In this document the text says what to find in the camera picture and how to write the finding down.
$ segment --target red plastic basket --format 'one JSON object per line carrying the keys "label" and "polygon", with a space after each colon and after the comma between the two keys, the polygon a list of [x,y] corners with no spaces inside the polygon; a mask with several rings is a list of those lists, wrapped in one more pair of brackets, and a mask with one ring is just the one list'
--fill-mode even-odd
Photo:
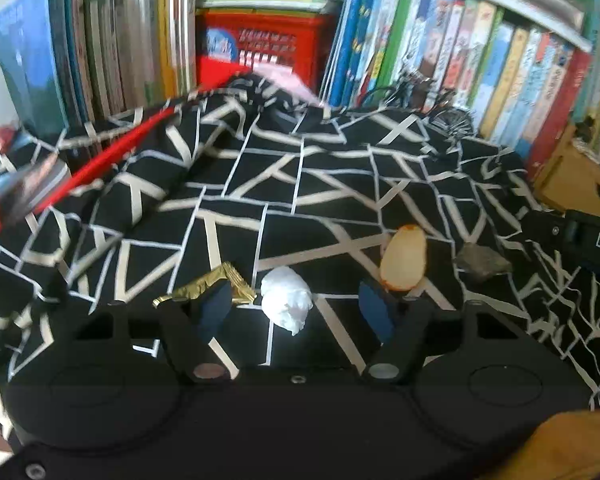
{"label": "red plastic basket", "polygon": [[334,16],[258,9],[198,12],[200,45],[209,57],[254,68],[259,63],[289,67],[314,91],[322,78],[333,39]]}

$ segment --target dark red book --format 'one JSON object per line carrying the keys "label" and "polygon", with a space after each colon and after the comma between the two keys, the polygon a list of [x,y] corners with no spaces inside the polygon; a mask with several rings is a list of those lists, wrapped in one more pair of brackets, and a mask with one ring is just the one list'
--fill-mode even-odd
{"label": "dark red book", "polygon": [[533,180],[551,157],[569,121],[569,113],[578,97],[580,85],[587,75],[591,55],[576,49],[569,68],[555,97],[554,106],[536,137],[526,160],[528,177]]}

